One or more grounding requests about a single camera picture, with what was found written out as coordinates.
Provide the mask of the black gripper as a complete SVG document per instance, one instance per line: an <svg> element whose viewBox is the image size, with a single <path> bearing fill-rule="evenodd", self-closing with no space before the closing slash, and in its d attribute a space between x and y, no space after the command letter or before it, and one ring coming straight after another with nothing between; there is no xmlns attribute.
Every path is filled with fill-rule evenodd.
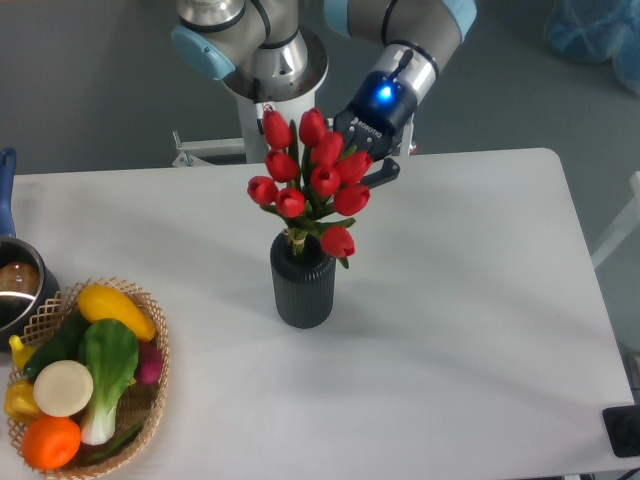
<svg viewBox="0 0 640 480"><path fill-rule="evenodd" d="M404 125L417 108L417 98L406 85L381 71L371 72L347 107L336 114L333 130L340 133L344 147L367 152L374 161L383 159L393 147ZM396 180L400 165L391 157L381 168L360 182L370 189Z"/></svg>

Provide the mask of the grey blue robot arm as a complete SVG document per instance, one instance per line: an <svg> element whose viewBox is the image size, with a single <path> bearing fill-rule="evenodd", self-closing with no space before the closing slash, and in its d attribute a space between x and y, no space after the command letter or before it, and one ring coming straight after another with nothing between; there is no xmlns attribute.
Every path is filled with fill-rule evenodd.
<svg viewBox="0 0 640 480"><path fill-rule="evenodd" d="M179 1L171 40L200 75L236 98L247 162L267 154L267 108L299 121L328 72L320 38L295 1ZM383 52L331 125L379 161L408 152L412 119L476 17L473 1L326 1L326 23Z"/></svg>

